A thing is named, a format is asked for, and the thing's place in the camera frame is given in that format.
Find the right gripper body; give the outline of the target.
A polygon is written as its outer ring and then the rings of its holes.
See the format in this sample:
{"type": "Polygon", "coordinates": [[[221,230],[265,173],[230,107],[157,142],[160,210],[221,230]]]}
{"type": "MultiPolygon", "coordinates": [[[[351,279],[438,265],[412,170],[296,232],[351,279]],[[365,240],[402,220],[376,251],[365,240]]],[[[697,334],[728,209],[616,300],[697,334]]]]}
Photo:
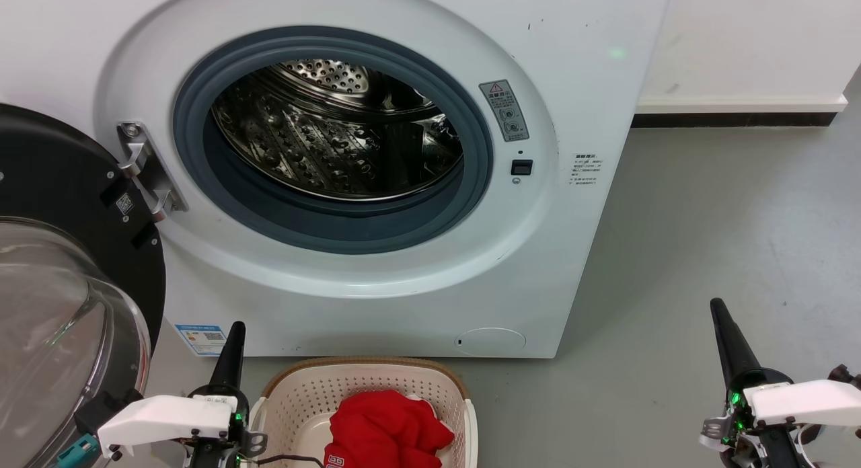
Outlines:
{"type": "Polygon", "coordinates": [[[800,442],[805,425],[790,416],[767,425],[756,421],[744,389],[781,387],[793,381],[771,368],[744,368],[723,373],[726,386],[724,413],[702,422],[700,443],[720,453],[725,467],[818,467],[800,442]]]}

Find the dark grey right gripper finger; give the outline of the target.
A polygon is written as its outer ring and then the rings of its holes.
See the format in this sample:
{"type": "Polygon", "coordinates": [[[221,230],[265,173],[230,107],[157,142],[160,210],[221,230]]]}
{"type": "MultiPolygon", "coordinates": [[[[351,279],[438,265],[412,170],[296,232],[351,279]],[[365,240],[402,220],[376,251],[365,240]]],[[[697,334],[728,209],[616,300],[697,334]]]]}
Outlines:
{"type": "Polygon", "coordinates": [[[740,330],[740,335],[735,343],[738,348],[738,360],[740,363],[737,365],[736,377],[747,377],[747,379],[756,379],[756,377],[762,377],[762,370],[757,361],[756,355],[753,353],[753,350],[750,348],[747,340],[745,339],[744,334],[741,332],[741,328],[738,326],[740,330]]]}
{"type": "Polygon", "coordinates": [[[735,345],[740,330],[723,299],[711,299],[710,312],[720,359],[720,369],[722,370],[724,385],[729,388],[731,381],[736,376],[737,365],[740,363],[737,354],[738,348],[735,345]]]}

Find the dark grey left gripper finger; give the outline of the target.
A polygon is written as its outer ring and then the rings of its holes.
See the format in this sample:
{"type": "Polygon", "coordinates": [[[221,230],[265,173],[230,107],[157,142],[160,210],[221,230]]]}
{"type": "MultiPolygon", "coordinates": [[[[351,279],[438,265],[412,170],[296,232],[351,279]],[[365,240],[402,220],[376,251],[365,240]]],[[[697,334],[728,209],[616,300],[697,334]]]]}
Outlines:
{"type": "Polygon", "coordinates": [[[239,389],[241,386],[241,375],[245,358],[245,342],[245,322],[233,322],[227,339],[227,383],[235,389],[239,389]]]}
{"type": "Polygon", "coordinates": [[[210,377],[210,385],[237,388],[237,322],[231,324],[225,345],[210,377]]]}

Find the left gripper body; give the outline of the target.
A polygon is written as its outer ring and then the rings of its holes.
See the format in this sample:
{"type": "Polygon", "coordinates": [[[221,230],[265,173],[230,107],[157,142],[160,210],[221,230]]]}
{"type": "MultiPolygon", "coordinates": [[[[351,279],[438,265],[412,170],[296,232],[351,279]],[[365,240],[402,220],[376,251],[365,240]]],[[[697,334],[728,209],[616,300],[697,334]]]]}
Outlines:
{"type": "Polygon", "coordinates": [[[261,455],[266,450],[268,435],[250,430],[250,405],[242,391],[227,385],[204,385],[191,392],[189,398],[207,401],[236,401],[227,425],[213,434],[202,428],[192,430],[185,440],[186,467],[239,467],[243,460],[261,455]]]}

